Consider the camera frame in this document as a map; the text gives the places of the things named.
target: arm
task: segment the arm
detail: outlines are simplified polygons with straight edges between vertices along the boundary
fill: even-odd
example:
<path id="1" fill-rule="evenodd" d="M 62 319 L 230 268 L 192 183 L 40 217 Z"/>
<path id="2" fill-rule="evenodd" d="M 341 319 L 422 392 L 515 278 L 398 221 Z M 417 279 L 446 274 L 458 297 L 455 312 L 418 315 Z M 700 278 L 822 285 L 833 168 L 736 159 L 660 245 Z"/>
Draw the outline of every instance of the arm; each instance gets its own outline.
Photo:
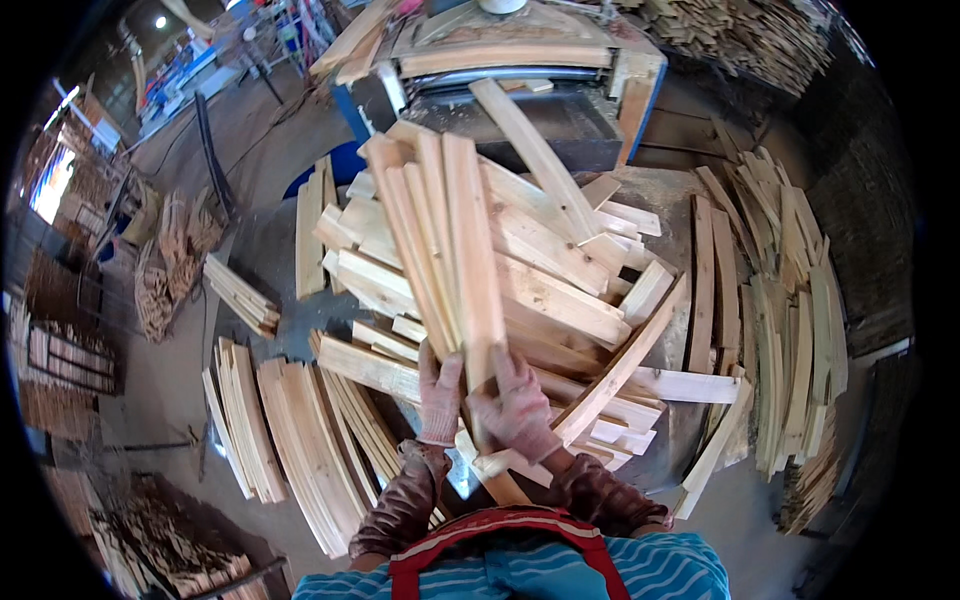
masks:
<path id="1" fill-rule="evenodd" d="M 609 536 L 636 537 L 672 529 L 673 517 L 665 506 L 617 479 L 596 458 L 574 457 L 563 448 L 550 429 L 550 401 L 522 357 L 495 348 L 492 358 L 500 398 L 471 395 L 467 403 L 501 444 L 553 473 L 549 497 L 554 506 Z"/>
<path id="2" fill-rule="evenodd" d="M 460 374 L 464 361 L 451 354 L 437 369 L 436 357 L 420 345 L 420 420 L 416 440 L 404 440 L 397 451 L 400 473 L 377 498 L 350 540 L 350 569 L 370 571 L 426 535 L 440 487 L 450 471 L 444 449 L 453 447 L 460 414 Z"/>

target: striped shirt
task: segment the striped shirt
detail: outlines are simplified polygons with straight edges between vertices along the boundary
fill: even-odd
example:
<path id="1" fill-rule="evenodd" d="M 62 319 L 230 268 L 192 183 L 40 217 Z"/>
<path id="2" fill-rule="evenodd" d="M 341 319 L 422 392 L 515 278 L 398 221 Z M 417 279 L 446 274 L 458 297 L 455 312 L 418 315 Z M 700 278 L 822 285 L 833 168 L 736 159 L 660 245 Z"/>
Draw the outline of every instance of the striped shirt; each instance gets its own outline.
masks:
<path id="1" fill-rule="evenodd" d="M 606 538 L 613 564 L 631 598 L 721 600 L 730 598 L 727 571 L 696 534 L 653 533 L 639 539 Z M 375 570 L 307 575 L 293 600 L 389 600 L 389 563 Z M 542 600 L 608 598 L 603 576 L 572 547 L 544 534 L 487 539 L 469 550 L 450 548 L 420 574 L 423 600 L 514 594 Z"/>

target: red strap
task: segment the red strap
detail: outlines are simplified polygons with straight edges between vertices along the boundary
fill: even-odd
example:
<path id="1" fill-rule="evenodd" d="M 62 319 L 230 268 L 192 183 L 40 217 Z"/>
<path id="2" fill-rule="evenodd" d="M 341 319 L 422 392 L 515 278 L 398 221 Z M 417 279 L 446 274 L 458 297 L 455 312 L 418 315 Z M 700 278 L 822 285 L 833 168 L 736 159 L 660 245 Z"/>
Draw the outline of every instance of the red strap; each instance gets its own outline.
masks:
<path id="1" fill-rule="evenodd" d="M 402 554 L 391 558 L 387 571 L 394 579 L 391 597 L 395 600 L 417 600 L 420 598 L 420 571 L 441 552 L 458 541 L 497 529 L 538 529 L 560 535 L 584 553 L 584 561 L 590 568 L 604 576 L 611 600 L 627 600 L 630 597 L 619 572 L 613 566 L 600 532 L 592 525 L 566 517 L 565 512 L 561 514 L 542 509 L 478 511 L 433 532 Z"/>

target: hand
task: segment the hand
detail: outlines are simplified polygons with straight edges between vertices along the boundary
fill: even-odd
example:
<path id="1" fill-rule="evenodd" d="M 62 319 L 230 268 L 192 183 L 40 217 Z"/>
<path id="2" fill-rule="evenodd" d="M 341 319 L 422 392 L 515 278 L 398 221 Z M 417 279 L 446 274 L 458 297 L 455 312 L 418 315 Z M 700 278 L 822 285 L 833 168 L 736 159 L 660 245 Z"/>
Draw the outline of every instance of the hand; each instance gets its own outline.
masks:
<path id="1" fill-rule="evenodd" d="M 538 463 L 563 445 L 550 429 L 550 400 L 522 356 L 498 345 L 492 349 L 492 359 L 500 397 L 471 394 L 467 405 L 501 444 Z"/>
<path id="2" fill-rule="evenodd" d="M 464 357 L 454 352 L 446 357 L 437 371 L 437 355 L 430 341 L 420 342 L 420 420 L 423 428 L 417 439 L 424 444 L 446 448 L 454 446 L 457 435 L 457 420 L 460 418 L 460 374 L 464 370 Z"/>

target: brown sleeve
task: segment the brown sleeve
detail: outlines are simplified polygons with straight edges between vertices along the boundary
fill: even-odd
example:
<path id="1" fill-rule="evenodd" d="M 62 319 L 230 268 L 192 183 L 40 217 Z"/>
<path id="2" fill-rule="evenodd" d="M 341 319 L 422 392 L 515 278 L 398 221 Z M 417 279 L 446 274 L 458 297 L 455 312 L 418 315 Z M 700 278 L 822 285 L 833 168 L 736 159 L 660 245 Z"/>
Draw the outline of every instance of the brown sleeve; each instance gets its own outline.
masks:
<path id="1" fill-rule="evenodd" d="M 443 448 L 416 440 L 404 440 L 397 450 L 403 467 L 350 540 L 351 559 L 369 552 L 390 557 L 426 535 L 451 461 Z"/>
<path id="2" fill-rule="evenodd" d="M 554 506 L 592 523 L 605 536 L 628 538 L 654 523 L 673 529 L 670 509 L 617 479 L 589 454 L 578 455 L 567 472 L 555 476 L 549 493 Z"/>

